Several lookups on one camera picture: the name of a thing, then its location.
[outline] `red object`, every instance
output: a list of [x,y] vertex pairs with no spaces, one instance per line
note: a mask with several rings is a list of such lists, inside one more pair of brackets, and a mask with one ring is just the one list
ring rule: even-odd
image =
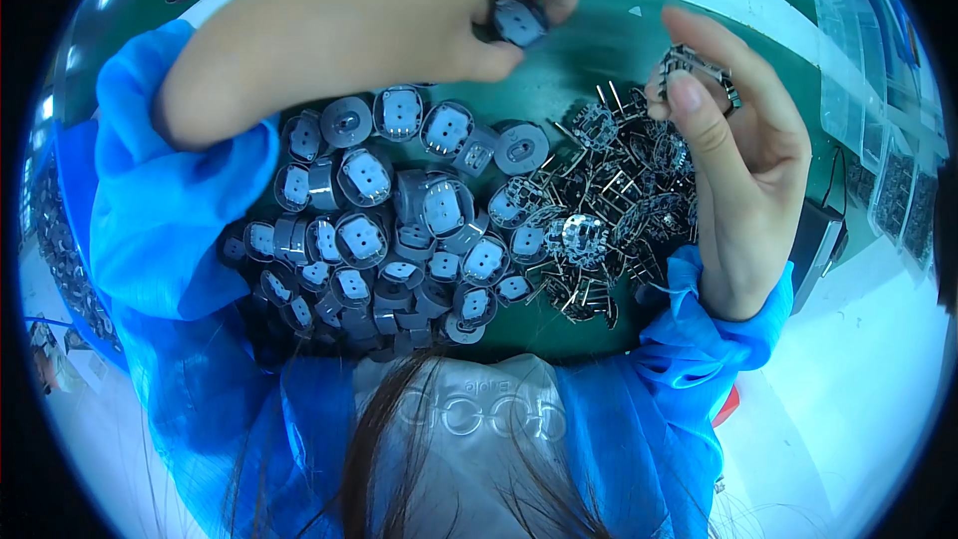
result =
[[725,400],[725,405],[721,407],[721,410],[718,411],[718,416],[712,421],[712,428],[714,429],[718,425],[723,424],[725,419],[735,412],[736,408],[738,408],[738,389],[733,385],[732,392],[728,394],[728,399]]

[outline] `woman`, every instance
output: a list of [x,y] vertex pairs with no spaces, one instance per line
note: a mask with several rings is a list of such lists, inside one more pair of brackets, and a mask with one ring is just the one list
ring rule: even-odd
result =
[[[578,3],[542,1],[553,23]],[[487,4],[234,0],[103,67],[92,272],[156,448],[210,536],[706,535],[722,468],[710,420],[791,310],[810,159],[775,72],[711,19],[663,14],[676,42],[731,68],[744,106],[726,120],[724,96],[679,73],[651,107],[688,139],[701,245],[670,260],[672,307],[641,349],[576,368],[300,357],[270,375],[241,347],[249,289],[213,246],[271,180],[273,114],[503,79],[523,53],[473,36]]]

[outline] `fingernail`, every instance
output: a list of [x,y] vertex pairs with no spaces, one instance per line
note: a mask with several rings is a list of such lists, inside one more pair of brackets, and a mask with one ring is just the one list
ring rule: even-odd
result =
[[702,94],[696,78],[685,69],[669,73],[669,102],[682,113],[694,113],[702,106]]

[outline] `black cable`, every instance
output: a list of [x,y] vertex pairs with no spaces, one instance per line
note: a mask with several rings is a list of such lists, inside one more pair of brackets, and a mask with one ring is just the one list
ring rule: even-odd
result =
[[841,216],[844,217],[848,213],[848,162],[845,161],[845,151],[841,149],[841,146],[835,146],[835,156],[832,157],[832,175],[829,177],[829,188],[825,191],[825,197],[822,198],[822,209],[825,207],[825,204],[829,201],[829,196],[832,195],[832,186],[835,183],[835,166],[838,164],[838,155],[841,155],[841,168],[843,179],[843,187],[845,190],[845,205],[842,207]]

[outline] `blue anti-static smock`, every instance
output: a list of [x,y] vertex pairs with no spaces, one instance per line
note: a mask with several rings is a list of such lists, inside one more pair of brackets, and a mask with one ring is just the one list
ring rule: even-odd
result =
[[[103,67],[92,276],[113,300],[156,449],[201,527],[219,536],[229,517],[249,533],[262,482],[271,533],[290,537],[338,487],[353,366],[300,358],[266,374],[241,346],[234,302],[249,288],[218,262],[215,243],[271,181],[277,119],[204,154],[168,147],[151,128],[150,102],[192,33],[173,21]],[[698,249],[680,249],[669,260],[671,308],[642,332],[641,348],[556,368],[571,481],[591,504],[590,481],[614,536],[704,536],[722,470],[710,421],[736,374],[768,361],[792,306],[790,269],[753,319],[712,320],[698,303]],[[234,511],[224,493],[240,454]],[[329,517],[313,531],[341,534]]]

